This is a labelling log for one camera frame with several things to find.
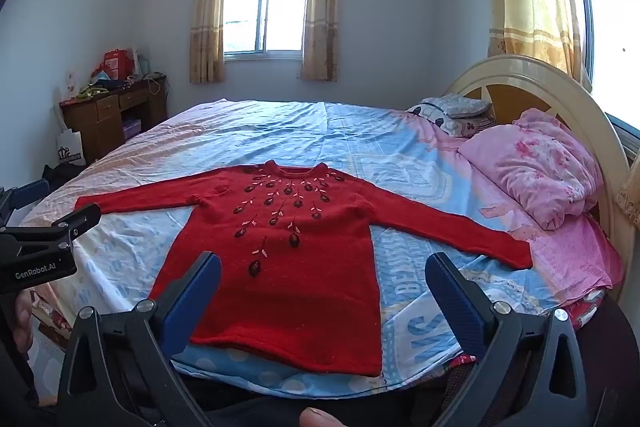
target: bed sheet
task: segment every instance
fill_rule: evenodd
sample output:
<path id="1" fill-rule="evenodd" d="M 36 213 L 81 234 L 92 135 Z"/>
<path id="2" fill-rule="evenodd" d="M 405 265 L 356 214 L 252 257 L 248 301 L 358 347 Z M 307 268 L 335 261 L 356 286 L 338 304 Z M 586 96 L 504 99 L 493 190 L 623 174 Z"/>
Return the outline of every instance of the bed sheet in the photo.
<path id="1" fill-rule="evenodd" d="M 427 120 L 393 110 L 328 103 L 227 102 L 200 105 L 117 149 L 46 198 L 26 218 L 42 225 L 68 213 L 79 196 L 121 190 L 226 165 L 328 165 L 446 212 L 529 241 L 534 268 L 513 271 L 484 256 L 392 229 L 371 227 L 380 284 L 383 371 L 379 377 L 317 375 L 238 349 L 188 346 L 178 370 L 263 394 L 340 398 L 399 389 L 437 377 L 459 352 L 424 281 L 426 258 L 445 251 L 492 300 L 541 314 L 594 288 L 611 287 L 622 264 L 588 217 L 543 232 L 457 153 L 458 139 Z M 131 309 L 146 298 L 191 208 L 102 216 L 76 241 L 78 273 L 38 289 L 65 317 L 93 305 Z M 584 244 L 597 245 L 578 257 Z"/>

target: sweater neckline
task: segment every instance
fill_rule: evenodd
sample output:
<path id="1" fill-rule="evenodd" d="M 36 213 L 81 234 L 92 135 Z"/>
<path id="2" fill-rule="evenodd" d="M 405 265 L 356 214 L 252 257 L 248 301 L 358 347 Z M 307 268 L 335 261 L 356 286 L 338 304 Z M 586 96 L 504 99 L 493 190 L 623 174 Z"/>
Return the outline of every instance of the sweater neckline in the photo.
<path id="1" fill-rule="evenodd" d="M 312 169 L 304 167 L 281 167 L 274 160 L 269 160 L 264 164 L 264 171 L 280 178 L 288 178 L 293 180 L 324 176 L 329 167 L 325 163 L 319 163 Z"/>

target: headboard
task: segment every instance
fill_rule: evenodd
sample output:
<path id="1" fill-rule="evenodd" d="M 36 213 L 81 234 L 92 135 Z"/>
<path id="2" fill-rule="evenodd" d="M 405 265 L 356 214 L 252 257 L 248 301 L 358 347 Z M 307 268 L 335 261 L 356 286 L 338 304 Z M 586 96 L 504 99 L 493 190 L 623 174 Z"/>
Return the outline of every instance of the headboard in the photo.
<path id="1" fill-rule="evenodd" d="M 618 135 L 591 95 L 553 66 L 516 55 L 479 62 L 457 79 L 449 92 L 490 100 L 500 124 L 511 123 L 524 110 L 535 107 L 571 129 L 600 164 L 605 186 L 598 198 L 599 222 L 622 257 L 626 277 L 631 268 L 636 231 L 614 199 L 628 177 L 629 163 Z M 625 281 L 614 289 L 614 297 L 623 296 Z"/>

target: white paper bag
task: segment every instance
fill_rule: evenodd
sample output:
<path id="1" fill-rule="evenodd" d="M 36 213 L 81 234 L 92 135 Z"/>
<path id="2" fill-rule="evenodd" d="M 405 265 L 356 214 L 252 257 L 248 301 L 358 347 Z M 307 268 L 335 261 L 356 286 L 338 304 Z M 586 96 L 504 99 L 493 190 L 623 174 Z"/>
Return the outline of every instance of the white paper bag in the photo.
<path id="1" fill-rule="evenodd" d="M 73 165 L 86 165 L 82 155 L 82 140 L 80 133 L 67 129 L 58 135 L 58 163 L 73 163 Z"/>

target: human hand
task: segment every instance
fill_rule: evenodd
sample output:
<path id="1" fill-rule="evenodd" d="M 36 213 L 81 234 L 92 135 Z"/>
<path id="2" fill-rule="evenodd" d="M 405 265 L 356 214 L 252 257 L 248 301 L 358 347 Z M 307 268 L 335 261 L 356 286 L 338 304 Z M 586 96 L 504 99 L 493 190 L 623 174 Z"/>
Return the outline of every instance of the human hand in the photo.
<path id="1" fill-rule="evenodd" d="M 319 409 L 303 410 L 300 415 L 300 427 L 345 427 L 337 419 L 329 413 L 325 413 Z"/>
<path id="2" fill-rule="evenodd" d="M 31 293 L 22 290 L 15 298 L 15 326 L 12 328 L 14 342 L 21 353 L 26 353 L 33 344 L 33 331 L 31 330 Z"/>

